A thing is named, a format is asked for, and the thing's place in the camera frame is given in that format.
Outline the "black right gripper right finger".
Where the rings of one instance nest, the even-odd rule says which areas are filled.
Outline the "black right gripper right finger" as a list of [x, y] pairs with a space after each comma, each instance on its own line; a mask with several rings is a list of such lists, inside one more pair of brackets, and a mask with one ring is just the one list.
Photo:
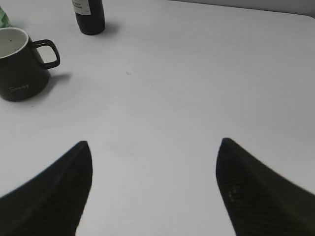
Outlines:
[[217, 185], [238, 236], [313, 236], [315, 196], [279, 175], [231, 138], [216, 161]]

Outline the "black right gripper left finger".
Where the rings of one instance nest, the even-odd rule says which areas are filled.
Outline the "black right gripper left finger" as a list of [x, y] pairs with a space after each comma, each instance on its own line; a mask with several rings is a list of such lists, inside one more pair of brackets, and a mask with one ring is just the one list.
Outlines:
[[74, 236], [93, 180], [92, 155], [80, 141], [52, 165], [0, 199], [2, 236]]

